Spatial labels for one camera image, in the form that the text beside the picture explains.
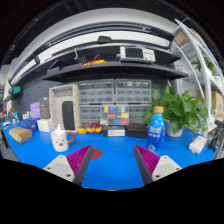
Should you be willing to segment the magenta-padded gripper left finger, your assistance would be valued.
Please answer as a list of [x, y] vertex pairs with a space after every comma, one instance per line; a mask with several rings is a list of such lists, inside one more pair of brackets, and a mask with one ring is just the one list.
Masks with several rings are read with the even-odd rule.
[[44, 170], [77, 185], [82, 185], [92, 155], [93, 146], [88, 145], [68, 156], [57, 156]]

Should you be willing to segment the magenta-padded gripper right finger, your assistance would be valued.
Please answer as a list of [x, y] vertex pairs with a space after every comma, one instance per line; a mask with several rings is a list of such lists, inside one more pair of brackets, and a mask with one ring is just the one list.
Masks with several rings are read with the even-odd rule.
[[158, 156], [138, 145], [134, 146], [134, 156], [145, 185], [181, 170], [181, 167], [167, 155]]

